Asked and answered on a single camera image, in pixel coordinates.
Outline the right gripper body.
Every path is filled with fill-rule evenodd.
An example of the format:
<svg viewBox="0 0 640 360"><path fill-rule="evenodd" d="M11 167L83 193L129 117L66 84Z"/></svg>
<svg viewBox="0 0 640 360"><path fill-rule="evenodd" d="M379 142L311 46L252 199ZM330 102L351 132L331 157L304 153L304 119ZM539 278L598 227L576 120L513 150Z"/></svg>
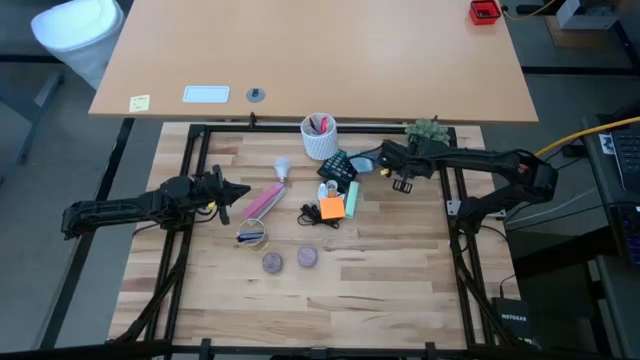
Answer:
<svg viewBox="0 0 640 360"><path fill-rule="evenodd" d="M393 189L401 193L410 193L413 184L410 179L424 177L430 179L435 172L435 165L425 156L420 155L420 145L425 140L419 135L410 135L408 145L404 152L397 159L393 170L396 178L393 182Z"/></svg>

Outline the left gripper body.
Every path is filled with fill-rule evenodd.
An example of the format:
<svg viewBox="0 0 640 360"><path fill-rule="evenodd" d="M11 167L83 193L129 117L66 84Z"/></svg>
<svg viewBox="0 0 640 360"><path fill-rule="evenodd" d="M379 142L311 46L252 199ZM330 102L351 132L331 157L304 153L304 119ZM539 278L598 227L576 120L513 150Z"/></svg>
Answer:
<svg viewBox="0 0 640 360"><path fill-rule="evenodd" d="M223 225L229 224L229 200L226 190L226 181L218 164L212 167L211 172L205 172L195 178L193 196L196 213L199 214L200 208L207 207L210 203L214 204L215 209L206 219L194 219L194 224L206 223L216 217Z"/></svg>

